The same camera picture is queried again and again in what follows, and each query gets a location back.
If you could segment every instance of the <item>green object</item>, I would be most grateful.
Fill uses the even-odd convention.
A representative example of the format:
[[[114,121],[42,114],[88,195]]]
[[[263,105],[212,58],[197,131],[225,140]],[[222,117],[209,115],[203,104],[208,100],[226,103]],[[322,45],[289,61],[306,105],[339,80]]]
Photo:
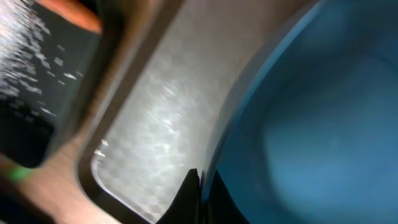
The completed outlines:
[[[7,177],[13,181],[19,181],[22,180],[30,175],[30,169],[21,167],[21,166],[15,166],[10,173],[8,173]]]

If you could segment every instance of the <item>orange object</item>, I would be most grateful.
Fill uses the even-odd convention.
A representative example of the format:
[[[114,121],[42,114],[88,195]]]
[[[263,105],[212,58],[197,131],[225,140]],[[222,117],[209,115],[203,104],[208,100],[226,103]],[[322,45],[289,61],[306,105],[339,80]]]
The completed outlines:
[[[38,3],[76,26],[96,33],[102,31],[98,17],[77,0],[38,0]]]

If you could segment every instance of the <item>stainless steel sink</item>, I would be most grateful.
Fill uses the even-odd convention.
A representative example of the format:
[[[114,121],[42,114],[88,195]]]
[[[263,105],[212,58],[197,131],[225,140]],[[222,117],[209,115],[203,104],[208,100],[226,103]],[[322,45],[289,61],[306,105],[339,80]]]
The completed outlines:
[[[163,1],[91,125],[77,162],[88,198],[122,223],[155,223],[188,170],[202,170],[244,66],[306,2]]]

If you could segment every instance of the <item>metal surface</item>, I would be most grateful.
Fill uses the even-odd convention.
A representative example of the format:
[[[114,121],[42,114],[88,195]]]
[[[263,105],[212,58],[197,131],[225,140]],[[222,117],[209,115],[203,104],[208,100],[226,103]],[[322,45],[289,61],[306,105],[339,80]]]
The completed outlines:
[[[187,1],[96,151],[98,184],[156,222],[187,171],[202,169],[221,105],[244,66],[304,2]]]

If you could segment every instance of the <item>blue bowl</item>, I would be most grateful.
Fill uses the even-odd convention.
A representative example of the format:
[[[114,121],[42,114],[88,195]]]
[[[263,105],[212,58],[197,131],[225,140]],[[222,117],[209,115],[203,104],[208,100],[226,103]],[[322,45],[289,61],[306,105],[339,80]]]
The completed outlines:
[[[208,150],[250,223],[398,223],[398,1],[311,3],[253,58]]]

